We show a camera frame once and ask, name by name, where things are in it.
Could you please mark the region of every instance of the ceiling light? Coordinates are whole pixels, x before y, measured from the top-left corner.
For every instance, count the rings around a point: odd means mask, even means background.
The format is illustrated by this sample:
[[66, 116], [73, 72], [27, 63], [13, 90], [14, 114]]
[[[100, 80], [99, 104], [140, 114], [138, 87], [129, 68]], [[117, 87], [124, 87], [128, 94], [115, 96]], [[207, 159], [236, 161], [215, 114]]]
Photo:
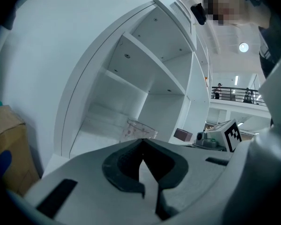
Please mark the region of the ceiling light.
[[242, 43], [241, 45], [239, 45], [239, 50], [245, 53], [249, 50], [249, 45], [247, 45], [246, 43]]
[[237, 85], [238, 83], [238, 76], [235, 77], [235, 84], [234, 85]]

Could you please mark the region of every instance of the black slot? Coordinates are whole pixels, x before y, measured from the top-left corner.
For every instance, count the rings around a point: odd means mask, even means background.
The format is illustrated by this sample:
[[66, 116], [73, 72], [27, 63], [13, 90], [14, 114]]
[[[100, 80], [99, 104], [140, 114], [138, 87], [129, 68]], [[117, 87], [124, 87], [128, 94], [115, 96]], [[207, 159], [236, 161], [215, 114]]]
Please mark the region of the black slot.
[[77, 182], [64, 179], [57, 187], [38, 205], [37, 210], [49, 218], [54, 218], [62, 204], [70, 195]]
[[222, 165], [222, 166], [227, 166], [228, 162], [229, 162], [228, 160], [219, 159], [219, 158], [215, 158], [215, 157], [208, 157], [205, 161], [214, 163], [214, 164], [218, 164], [218, 165]]

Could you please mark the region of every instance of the small dark box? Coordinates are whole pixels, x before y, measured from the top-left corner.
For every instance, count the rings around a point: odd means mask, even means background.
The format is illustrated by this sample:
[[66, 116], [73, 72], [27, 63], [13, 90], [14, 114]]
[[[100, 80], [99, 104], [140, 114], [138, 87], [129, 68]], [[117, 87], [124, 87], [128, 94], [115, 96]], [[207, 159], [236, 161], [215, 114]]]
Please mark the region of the small dark box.
[[191, 140], [192, 133], [177, 128], [174, 137], [180, 139], [183, 142], [189, 142]]

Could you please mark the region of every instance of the black camera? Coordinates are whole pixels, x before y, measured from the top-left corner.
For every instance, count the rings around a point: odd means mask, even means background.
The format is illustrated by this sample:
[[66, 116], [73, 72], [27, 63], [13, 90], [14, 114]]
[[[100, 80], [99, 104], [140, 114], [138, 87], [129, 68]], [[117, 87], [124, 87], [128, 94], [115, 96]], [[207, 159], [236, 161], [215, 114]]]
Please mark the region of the black camera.
[[191, 11], [197, 18], [200, 25], [204, 25], [206, 23], [205, 11], [204, 11], [201, 3], [193, 5], [191, 7]]

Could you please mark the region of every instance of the balcony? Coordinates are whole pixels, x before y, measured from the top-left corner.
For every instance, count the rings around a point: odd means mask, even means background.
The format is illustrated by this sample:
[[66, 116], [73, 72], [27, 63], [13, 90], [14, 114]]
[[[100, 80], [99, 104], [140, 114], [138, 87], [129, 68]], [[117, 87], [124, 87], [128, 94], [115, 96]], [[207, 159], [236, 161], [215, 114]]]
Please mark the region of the balcony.
[[221, 87], [221, 91], [216, 89], [218, 87], [212, 87], [211, 99], [266, 106], [257, 90], [231, 87]]

